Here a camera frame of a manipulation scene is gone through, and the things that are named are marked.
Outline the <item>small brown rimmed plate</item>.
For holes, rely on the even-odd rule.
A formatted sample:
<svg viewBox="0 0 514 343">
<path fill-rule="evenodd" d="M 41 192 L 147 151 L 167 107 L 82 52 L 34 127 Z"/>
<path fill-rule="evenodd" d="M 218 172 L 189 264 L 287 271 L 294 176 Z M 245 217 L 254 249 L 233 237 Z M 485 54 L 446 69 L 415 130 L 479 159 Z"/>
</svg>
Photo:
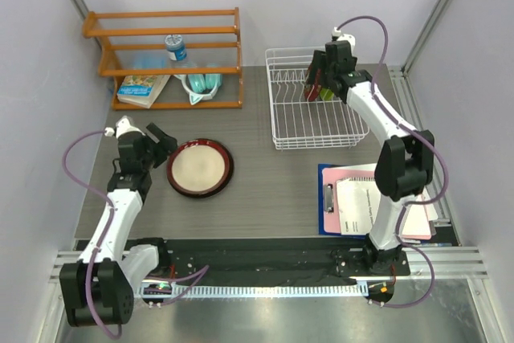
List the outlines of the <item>small brown rimmed plate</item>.
<svg viewBox="0 0 514 343">
<path fill-rule="evenodd" d="M 307 102 L 313 102 L 320 94 L 320 90 L 322 86 L 316 85 L 307 85 L 304 81 L 304 98 Z"/>
</svg>

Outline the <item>white wire dish rack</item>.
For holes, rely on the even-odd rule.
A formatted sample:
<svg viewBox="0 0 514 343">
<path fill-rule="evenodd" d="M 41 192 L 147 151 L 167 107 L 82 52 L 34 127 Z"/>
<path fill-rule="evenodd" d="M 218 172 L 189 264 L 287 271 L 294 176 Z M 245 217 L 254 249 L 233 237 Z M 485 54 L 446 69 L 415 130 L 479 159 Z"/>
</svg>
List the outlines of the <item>white wire dish rack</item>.
<svg viewBox="0 0 514 343">
<path fill-rule="evenodd" d="M 304 81 L 313 47 L 265 51 L 271 135 L 278 150 L 353 147 L 369 133 L 349 106 L 333 97 L 304 98 Z"/>
</svg>

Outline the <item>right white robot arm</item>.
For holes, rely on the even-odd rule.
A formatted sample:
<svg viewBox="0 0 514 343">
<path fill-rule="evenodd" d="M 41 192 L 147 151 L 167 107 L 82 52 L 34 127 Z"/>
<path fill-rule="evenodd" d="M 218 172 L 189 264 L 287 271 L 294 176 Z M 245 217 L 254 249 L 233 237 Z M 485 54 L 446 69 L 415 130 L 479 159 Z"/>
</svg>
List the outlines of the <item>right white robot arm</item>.
<svg viewBox="0 0 514 343">
<path fill-rule="evenodd" d="M 381 145 L 374 170 L 381 197 L 361 261 L 370 275 L 387 275 L 401 260 L 400 234 L 407 208 L 417 203 L 433 179 L 434 136 L 406 122 L 383 99 L 373 77 L 356 66 L 351 38 L 342 35 L 314 51 L 306 83 L 329 88 L 365 121 Z"/>
</svg>

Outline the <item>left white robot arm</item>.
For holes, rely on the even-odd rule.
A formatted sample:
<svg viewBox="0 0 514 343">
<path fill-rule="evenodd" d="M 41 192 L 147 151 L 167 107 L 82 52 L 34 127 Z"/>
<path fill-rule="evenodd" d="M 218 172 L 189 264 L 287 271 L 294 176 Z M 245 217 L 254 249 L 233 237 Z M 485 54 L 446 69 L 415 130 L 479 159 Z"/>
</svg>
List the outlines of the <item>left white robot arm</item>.
<svg viewBox="0 0 514 343">
<path fill-rule="evenodd" d="M 143 279 L 165 276 L 171 258 L 161 239 L 126 251 L 129 232 L 152 185 L 151 172 L 177 149 L 177 140 L 150 123 L 139 129 L 128 116 L 102 130 L 115 137 L 119 157 L 105 191 L 92 188 L 105 202 L 97 228 L 80 257 L 59 273 L 64 308 L 72 327 L 122 326 L 134 309 Z"/>
</svg>

